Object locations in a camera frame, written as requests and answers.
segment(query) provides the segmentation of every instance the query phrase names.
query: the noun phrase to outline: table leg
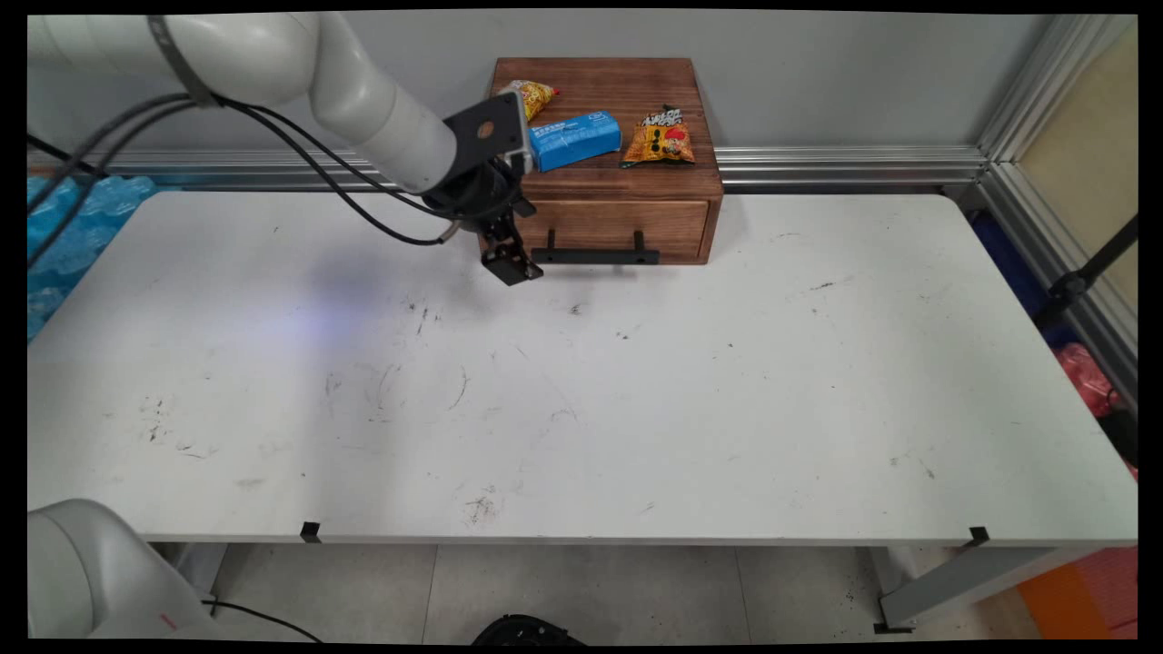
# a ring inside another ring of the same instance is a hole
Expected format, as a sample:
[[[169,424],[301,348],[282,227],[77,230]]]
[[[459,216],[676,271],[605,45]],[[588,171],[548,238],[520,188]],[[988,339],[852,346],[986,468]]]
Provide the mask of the table leg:
[[[1092,549],[1049,547],[969,547],[950,561],[909,578],[899,548],[873,550],[885,595],[880,597],[889,630],[912,628],[927,616],[968,606],[1028,578],[1086,556]],[[892,588],[893,581],[899,585]]]

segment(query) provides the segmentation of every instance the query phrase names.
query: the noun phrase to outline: wall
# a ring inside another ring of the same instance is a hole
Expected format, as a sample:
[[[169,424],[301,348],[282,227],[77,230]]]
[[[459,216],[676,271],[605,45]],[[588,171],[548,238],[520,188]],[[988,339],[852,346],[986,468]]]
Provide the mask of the wall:
[[[1137,21],[1083,71],[1019,164],[1087,255],[1139,212]],[[1106,276],[1137,310],[1139,246]]]
[[[440,115],[483,97],[497,57],[691,57],[716,145],[973,143],[1047,23],[1041,15],[751,9],[345,14],[381,67]],[[174,90],[172,81],[30,67],[28,128],[69,149],[129,104]],[[305,99],[280,111],[322,133]],[[137,148],[283,144],[243,116],[204,111],[167,120]]]

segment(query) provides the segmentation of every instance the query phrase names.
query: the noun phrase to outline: orange snack bag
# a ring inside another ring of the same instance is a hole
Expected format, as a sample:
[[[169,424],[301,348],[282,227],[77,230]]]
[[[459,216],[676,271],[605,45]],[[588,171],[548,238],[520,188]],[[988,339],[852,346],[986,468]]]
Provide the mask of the orange snack bag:
[[[663,112],[642,120],[622,156],[621,168],[642,162],[694,163],[691,133],[683,122],[683,112],[663,105]]]

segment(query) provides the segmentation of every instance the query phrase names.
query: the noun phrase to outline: orange object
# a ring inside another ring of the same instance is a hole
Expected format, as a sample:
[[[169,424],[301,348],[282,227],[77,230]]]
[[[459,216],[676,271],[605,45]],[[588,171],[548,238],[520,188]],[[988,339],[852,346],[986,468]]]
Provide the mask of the orange object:
[[[1037,631],[1048,640],[1106,640],[1111,631],[1103,621],[1083,577],[1072,563],[1018,585]]]

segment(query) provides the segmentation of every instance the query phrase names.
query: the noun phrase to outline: floor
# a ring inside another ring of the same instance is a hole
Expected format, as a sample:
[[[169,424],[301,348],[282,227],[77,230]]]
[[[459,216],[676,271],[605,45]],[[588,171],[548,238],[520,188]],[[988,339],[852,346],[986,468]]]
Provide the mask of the floor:
[[[340,642],[466,645],[505,613],[587,645],[1039,638],[1015,590],[875,635],[876,574],[855,548],[231,545],[215,590]],[[216,614],[238,639],[302,640]]]

